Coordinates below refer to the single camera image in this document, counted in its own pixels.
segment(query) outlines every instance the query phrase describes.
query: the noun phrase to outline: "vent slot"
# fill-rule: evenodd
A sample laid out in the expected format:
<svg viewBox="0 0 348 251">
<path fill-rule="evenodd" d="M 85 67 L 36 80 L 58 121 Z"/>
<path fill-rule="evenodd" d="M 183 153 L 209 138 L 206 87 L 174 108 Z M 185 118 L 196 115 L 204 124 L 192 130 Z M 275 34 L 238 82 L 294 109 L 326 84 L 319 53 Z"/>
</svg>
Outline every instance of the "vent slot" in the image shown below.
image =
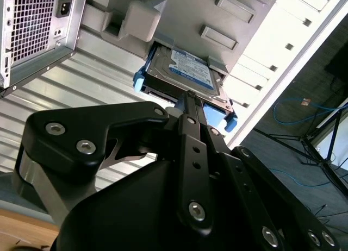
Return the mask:
<svg viewBox="0 0 348 251">
<path fill-rule="evenodd" d="M 54 0 L 15 0 L 11 57 L 25 61 L 46 50 Z"/>
</svg>

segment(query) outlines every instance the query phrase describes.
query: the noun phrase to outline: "power supply unit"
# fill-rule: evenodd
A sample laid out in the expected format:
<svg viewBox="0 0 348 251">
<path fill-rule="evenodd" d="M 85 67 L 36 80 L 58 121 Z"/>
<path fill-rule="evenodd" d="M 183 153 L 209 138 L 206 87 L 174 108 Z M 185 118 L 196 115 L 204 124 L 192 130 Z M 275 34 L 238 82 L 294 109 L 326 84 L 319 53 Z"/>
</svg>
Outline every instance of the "power supply unit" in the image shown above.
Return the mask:
<svg viewBox="0 0 348 251">
<path fill-rule="evenodd" d="M 73 55 L 85 0 L 0 0 L 4 97 Z"/>
</svg>

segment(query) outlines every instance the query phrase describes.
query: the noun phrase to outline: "metal bolt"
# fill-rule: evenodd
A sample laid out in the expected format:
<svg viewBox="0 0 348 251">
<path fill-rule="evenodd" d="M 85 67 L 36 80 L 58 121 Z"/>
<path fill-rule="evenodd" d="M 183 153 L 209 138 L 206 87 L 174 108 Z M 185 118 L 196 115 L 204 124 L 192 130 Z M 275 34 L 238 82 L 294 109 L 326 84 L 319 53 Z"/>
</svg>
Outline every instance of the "metal bolt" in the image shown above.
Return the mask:
<svg viewBox="0 0 348 251">
<path fill-rule="evenodd" d="M 196 121 L 194 119 L 192 119 L 191 117 L 187 117 L 187 120 L 189 123 L 195 124 Z"/>
<path fill-rule="evenodd" d="M 320 247 L 320 241 L 312 231 L 308 231 L 308 236 L 318 247 Z"/>
<path fill-rule="evenodd" d="M 206 212 L 204 208 L 197 202 L 191 202 L 189 204 L 189 211 L 191 216 L 197 221 L 203 221 L 206 217 Z"/>
<path fill-rule="evenodd" d="M 330 246 L 335 246 L 335 241 L 333 241 L 332 237 L 329 236 L 329 234 L 325 231 L 321 232 L 322 236 L 324 237 L 325 241 L 329 243 Z"/>
<path fill-rule="evenodd" d="M 214 135 L 216 135 L 216 136 L 218 136 L 218 135 L 220 134 L 219 131 L 216 130 L 216 129 L 214 129 L 214 128 L 211 128 L 210 130 L 211 130 L 212 133 L 213 133 Z"/>
<path fill-rule="evenodd" d="M 96 146 L 94 143 L 88 140 L 81 140 L 77 142 L 76 148 L 79 152 L 87 155 L 90 155 L 96 151 Z"/>
<path fill-rule="evenodd" d="M 248 158 L 250 157 L 250 154 L 246 149 L 241 149 L 241 152 L 243 153 L 244 156 L 246 156 Z"/>
<path fill-rule="evenodd" d="M 163 112 L 160 109 L 155 109 L 154 112 L 158 115 L 163 115 Z"/>
<path fill-rule="evenodd" d="M 49 134 L 58 136 L 58 135 L 62 135 L 65 132 L 65 128 L 60 123 L 51 122 L 48 125 L 46 125 L 46 131 Z"/>
<path fill-rule="evenodd" d="M 262 227 L 262 235 L 265 238 L 265 240 L 270 244 L 272 247 L 278 246 L 278 239 L 276 235 L 267 227 Z"/>
</svg>

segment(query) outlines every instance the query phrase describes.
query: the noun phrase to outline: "white label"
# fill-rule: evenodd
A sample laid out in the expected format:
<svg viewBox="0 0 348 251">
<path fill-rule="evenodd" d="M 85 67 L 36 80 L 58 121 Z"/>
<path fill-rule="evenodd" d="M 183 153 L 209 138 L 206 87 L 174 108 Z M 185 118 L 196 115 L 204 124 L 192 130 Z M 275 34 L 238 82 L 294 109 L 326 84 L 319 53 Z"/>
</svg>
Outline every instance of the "white label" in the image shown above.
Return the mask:
<svg viewBox="0 0 348 251">
<path fill-rule="evenodd" d="M 171 59 L 175 62 L 175 65 L 169 65 L 170 71 L 205 88 L 214 89 L 209 68 L 202 59 L 187 52 L 176 50 L 172 51 Z"/>
</svg>

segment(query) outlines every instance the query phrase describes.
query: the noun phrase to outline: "metal stand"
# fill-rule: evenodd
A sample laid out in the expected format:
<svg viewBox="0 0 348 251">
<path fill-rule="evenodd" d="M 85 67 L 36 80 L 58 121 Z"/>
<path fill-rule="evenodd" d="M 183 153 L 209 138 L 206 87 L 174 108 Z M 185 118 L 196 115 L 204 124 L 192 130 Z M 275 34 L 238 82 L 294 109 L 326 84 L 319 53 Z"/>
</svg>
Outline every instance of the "metal stand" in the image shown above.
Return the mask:
<svg viewBox="0 0 348 251">
<path fill-rule="evenodd" d="M 279 143 L 280 145 L 288 148 L 289 150 L 292 150 L 293 152 L 296 152 L 297 154 L 304 156 L 308 160 L 314 161 L 315 162 L 314 164 L 313 163 L 306 163 L 306 162 L 301 162 L 301 164 L 320 167 L 322 169 L 322 171 L 325 173 L 326 177 L 329 179 L 329 181 L 335 186 L 335 188 L 340 193 L 340 195 L 343 197 L 343 199 L 348 203 L 348 188 L 330 166 L 332 150 L 333 150 L 333 146 L 334 146 L 334 143 L 336 140 L 339 122 L 340 122 L 343 110 L 344 109 L 339 110 L 322 127 L 313 131 L 310 134 L 305 134 L 304 136 L 267 134 L 267 133 L 264 133 L 263 131 L 256 129 L 256 128 L 254 128 L 253 130 L 260 133 L 261 135 L 267 137 L 268 139 L 271 139 L 271 140 Z M 329 150 L 327 153 L 327 157 L 324 159 L 319 154 L 319 152 L 315 149 L 315 147 L 312 145 L 312 139 L 315 138 L 318 134 L 320 134 L 333 121 L 335 121 L 335 125 L 333 128 L 333 134 L 331 137 L 330 147 L 329 147 Z M 291 145 L 288 145 L 287 143 L 285 143 L 284 141 L 281 141 L 281 140 L 299 141 L 303 145 L 304 152 L 294 148 Z"/>
</svg>

